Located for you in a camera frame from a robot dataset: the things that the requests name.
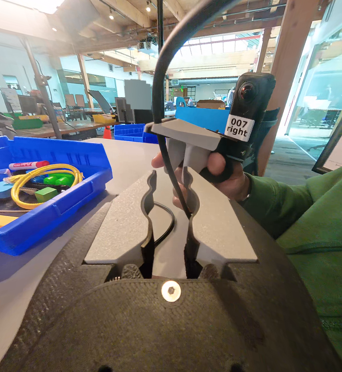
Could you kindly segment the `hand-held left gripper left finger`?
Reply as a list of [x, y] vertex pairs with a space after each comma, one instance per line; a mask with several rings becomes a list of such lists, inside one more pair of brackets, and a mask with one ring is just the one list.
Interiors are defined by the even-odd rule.
[[148, 171], [113, 199], [85, 256], [86, 264], [115, 264], [119, 271], [135, 264], [143, 277], [152, 277], [155, 241], [149, 213], [156, 181], [156, 171]]

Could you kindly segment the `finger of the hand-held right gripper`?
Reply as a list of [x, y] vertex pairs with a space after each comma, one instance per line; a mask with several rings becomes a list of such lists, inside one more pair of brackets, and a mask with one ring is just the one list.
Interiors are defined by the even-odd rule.
[[166, 138], [166, 148], [173, 170], [182, 163], [198, 174], [207, 167], [211, 152], [218, 147], [218, 134], [181, 119], [163, 119], [152, 123], [152, 133]]
[[211, 183], [221, 183], [221, 175], [213, 175], [207, 161], [216, 151], [221, 135], [191, 123], [147, 123], [144, 132], [157, 135], [164, 161], [164, 171], [176, 184], [175, 170], [182, 163]]

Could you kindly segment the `person's right forearm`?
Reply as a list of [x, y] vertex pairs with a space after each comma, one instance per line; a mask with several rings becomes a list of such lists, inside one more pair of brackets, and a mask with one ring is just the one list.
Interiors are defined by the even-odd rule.
[[306, 185], [287, 185], [271, 178], [252, 176], [247, 197], [239, 204], [274, 239], [288, 230], [312, 205]]

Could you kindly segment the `person's right hand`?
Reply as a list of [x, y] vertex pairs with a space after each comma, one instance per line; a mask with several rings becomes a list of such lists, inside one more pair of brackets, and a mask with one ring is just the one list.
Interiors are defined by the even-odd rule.
[[[153, 168], [158, 169], [164, 167], [164, 161], [162, 154], [159, 152], [151, 161]], [[224, 157], [216, 152], [212, 152], [209, 155], [207, 161], [207, 168], [211, 174], [218, 176], [220, 175], [225, 168], [225, 159]], [[178, 180], [179, 187], [183, 193], [183, 197], [187, 198], [187, 189], [184, 187], [182, 182], [182, 168], [178, 167], [175, 170], [175, 176]], [[229, 199], [235, 200], [237, 202], [243, 201], [249, 194], [250, 189], [250, 179], [243, 172], [243, 167], [240, 162], [233, 161], [233, 174], [230, 178], [222, 183], [213, 183], [213, 185], [220, 190], [225, 196]], [[173, 204], [182, 209], [182, 204], [177, 196], [176, 190], [173, 189]]]

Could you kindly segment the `large blue panel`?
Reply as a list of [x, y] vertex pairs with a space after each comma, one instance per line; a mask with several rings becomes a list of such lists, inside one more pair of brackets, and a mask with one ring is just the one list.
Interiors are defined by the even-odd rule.
[[229, 110], [178, 107], [175, 117], [198, 127], [224, 134]]

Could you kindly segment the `cardboard box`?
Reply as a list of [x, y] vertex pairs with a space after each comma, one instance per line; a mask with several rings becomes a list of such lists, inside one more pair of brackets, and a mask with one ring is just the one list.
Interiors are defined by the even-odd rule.
[[199, 100], [196, 104], [196, 107], [203, 108], [203, 109], [225, 110], [226, 104], [223, 100], [206, 99], [206, 100]]

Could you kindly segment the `wooden pillar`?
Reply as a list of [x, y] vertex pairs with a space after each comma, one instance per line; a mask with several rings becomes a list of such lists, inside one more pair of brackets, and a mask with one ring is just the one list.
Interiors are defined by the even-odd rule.
[[314, 20], [322, 19], [329, 2], [328, 0], [287, 1], [271, 67], [271, 74], [276, 78], [276, 86], [267, 107], [268, 110], [277, 108], [280, 110], [277, 123], [271, 127], [259, 150], [259, 176], [265, 174], [311, 24]]

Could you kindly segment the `blue plastic bin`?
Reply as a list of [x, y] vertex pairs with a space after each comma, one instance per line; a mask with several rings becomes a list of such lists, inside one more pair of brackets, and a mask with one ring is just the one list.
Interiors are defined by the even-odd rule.
[[111, 165], [101, 143], [59, 139], [0, 137], [0, 169], [10, 163], [49, 161], [70, 164], [83, 173], [81, 183], [0, 228], [0, 252], [22, 254], [34, 243], [46, 240], [49, 232], [105, 190], [113, 178]]

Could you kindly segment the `small blue bin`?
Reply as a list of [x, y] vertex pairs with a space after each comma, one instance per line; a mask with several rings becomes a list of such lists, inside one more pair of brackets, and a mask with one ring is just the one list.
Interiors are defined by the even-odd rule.
[[115, 140], [158, 144], [156, 135], [144, 132], [144, 123], [117, 124], [113, 128]]

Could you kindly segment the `green plastic toy piece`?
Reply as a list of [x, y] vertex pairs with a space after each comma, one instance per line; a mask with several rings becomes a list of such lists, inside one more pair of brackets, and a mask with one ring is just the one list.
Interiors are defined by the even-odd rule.
[[43, 184], [71, 187], [74, 180], [75, 176], [70, 173], [49, 173], [43, 179]]

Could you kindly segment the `green wooden block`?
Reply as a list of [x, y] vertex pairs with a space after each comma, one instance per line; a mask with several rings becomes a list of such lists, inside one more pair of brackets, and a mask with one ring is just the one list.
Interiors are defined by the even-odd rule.
[[52, 187], [45, 187], [35, 191], [34, 196], [38, 203], [44, 203], [59, 194], [58, 190]]

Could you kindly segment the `black pole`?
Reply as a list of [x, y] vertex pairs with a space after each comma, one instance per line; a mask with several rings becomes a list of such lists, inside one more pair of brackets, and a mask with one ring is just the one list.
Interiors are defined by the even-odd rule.
[[163, 0], [156, 1], [157, 8], [157, 36], [158, 36], [158, 55], [164, 46], [164, 3]]

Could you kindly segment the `person's green sweatshirt torso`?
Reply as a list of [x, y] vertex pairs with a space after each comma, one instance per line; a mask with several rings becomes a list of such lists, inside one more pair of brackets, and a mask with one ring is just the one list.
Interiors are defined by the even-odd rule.
[[278, 184], [278, 243], [315, 304], [322, 326], [342, 358], [342, 167], [300, 187]]

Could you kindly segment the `red white marker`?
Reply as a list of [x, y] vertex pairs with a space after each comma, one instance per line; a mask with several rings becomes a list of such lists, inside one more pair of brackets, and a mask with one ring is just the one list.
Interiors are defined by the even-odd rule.
[[10, 163], [8, 165], [9, 170], [18, 171], [18, 170], [34, 170], [50, 165], [49, 161], [34, 161], [34, 162], [19, 162], [19, 163]]

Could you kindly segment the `green bin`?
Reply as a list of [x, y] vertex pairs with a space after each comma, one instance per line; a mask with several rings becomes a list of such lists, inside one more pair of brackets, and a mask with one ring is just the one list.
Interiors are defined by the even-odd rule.
[[15, 130], [39, 129], [43, 127], [43, 121], [39, 118], [14, 119], [12, 126]]

